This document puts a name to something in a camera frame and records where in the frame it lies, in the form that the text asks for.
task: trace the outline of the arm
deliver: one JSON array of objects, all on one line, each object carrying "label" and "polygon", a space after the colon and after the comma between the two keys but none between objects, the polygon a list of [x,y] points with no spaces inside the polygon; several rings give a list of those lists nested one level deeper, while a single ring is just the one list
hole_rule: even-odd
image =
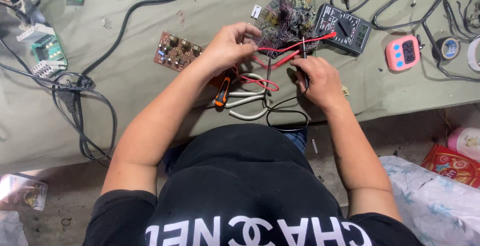
[{"label": "arm", "polygon": [[[348,192],[349,217],[377,212],[402,221],[387,172],[343,96],[339,72],[323,58],[295,59],[291,64],[308,74],[306,96],[327,117],[338,173]],[[304,91],[304,77],[299,72],[297,76]]]},{"label": "arm", "polygon": [[118,142],[102,194],[125,189],[157,195],[157,165],[195,99],[211,78],[258,49],[245,33],[261,34],[247,23],[223,27],[205,51],[135,117]]}]

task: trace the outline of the hand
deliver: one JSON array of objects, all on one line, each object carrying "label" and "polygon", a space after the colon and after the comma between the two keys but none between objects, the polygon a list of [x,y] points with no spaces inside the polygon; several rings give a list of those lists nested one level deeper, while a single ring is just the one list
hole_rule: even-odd
[{"label": "hand", "polygon": [[[305,96],[325,113],[345,103],[339,71],[323,58],[296,56],[290,64],[300,67],[309,77],[309,87]],[[301,91],[305,91],[305,76],[296,72]]]},{"label": "hand", "polygon": [[235,66],[258,50],[255,42],[245,33],[260,36],[262,32],[251,24],[239,22],[223,26],[198,59],[206,62],[213,77]]}]

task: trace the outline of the black electrical tape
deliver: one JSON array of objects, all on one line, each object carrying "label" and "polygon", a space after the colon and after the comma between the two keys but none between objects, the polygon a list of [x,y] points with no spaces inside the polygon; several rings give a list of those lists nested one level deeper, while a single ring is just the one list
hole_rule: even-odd
[{"label": "black electrical tape", "polygon": [[435,42],[435,45],[441,52],[441,54],[439,54],[435,51],[435,48],[431,52],[437,61],[451,61],[457,58],[460,54],[460,42],[453,37],[441,38]]}]

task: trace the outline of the work table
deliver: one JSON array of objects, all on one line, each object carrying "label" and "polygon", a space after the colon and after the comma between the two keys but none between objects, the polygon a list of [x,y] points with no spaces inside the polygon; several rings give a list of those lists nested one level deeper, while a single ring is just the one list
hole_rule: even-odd
[{"label": "work table", "polygon": [[[59,36],[67,55],[69,71],[81,72],[102,56],[117,39],[126,11],[143,0],[85,0],[83,6],[66,6],[66,0],[42,0],[40,10]],[[271,0],[177,0],[167,4],[141,7],[129,19],[118,48],[89,76],[95,90],[105,95],[118,116],[117,141],[129,122],[178,75],[178,72],[153,62],[162,31],[186,38],[206,47],[222,25],[240,21],[254,23],[250,17],[255,4],[266,6]],[[317,7],[329,0],[316,0]],[[355,7],[363,0],[351,0]],[[389,0],[371,0],[354,15],[370,21],[374,13]],[[420,19],[434,0],[400,0],[384,12],[379,22],[385,26]],[[449,0],[458,12],[456,1]],[[465,7],[468,0],[459,0]],[[344,7],[335,0],[337,7]],[[177,13],[183,10],[184,23]],[[5,40],[25,60],[35,65],[28,44],[19,43],[19,22],[1,9],[0,31],[8,31]],[[111,28],[102,20],[108,18]],[[435,39],[450,36],[445,11],[440,5],[427,21]],[[426,44],[419,64],[409,70],[389,70],[385,48],[394,39],[407,34],[420,34]],[[445,68],[456,74],[480,78],[467,64],[468,46],[463,44],[458,58]],[[317,56],[325,58],[340,73],[342,84],[348,88],[346,98],[359,121],[395,114],[479,102],[479,83],[448,80],[435,68],[432,45],[421,25],[394,31],[373,30],[365,51],[358,57],[331,46],[321,45]],[[21,69],[4,48],[0,48],[3,64]],[[266,77],[266,70],[252,63],[252,72]],[[273,92],[274,103],[297,94],[297,85],[287,74],[290,65],[272,72],[271,80],[280,91]],[[27,77],[2,70],[0,72],[0,174],[86,161],[79,152],[78,133],[58,113],[49,91],[37,87]],[[213,88],[203,93],[201,100],[212,98]],[[106,148],[111,138],[109,108],[92,96],[82,101],[85,133],[100,147]],[[242,114],[262,110],[260,101],[235,108]],[[308,100],[301,99],[293,109],[304,110],[312,122],[325,120],[321,110]],[[272,114],[275,124],[302,123],[295,114]],[[209,129],[244,123],[214,108],[196,107],[185,119],[176,139],[199,135]],[[252,123],[266,124],[265,117]]]}]

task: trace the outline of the jeans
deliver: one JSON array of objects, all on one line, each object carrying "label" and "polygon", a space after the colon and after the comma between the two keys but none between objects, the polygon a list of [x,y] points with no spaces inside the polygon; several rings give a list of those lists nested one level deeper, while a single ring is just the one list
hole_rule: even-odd
[{"label": "jeans", "polygon": [[[305,155],[305,149],[307,147],[307,134],[308,134],[308,129],[306,127],[299,131],[284,132],[283,134],[288,139],[290,139],[293,142],[293,144],[297,146],[297,148],[302,152],[303,155]],[[169,148],[167,151],[165,151],[165,154],[163,155],[161,163],[163,163],[163,165],[165,166],[165,173],[167,174],[167,176],[170,176],[170,174],[172,173],[175,163],[177,163],[177,160],[180,157],[180,154],[182,154],[182,152],[185,150],[188,144],[189,143],[172,147],[172,148]]]}]

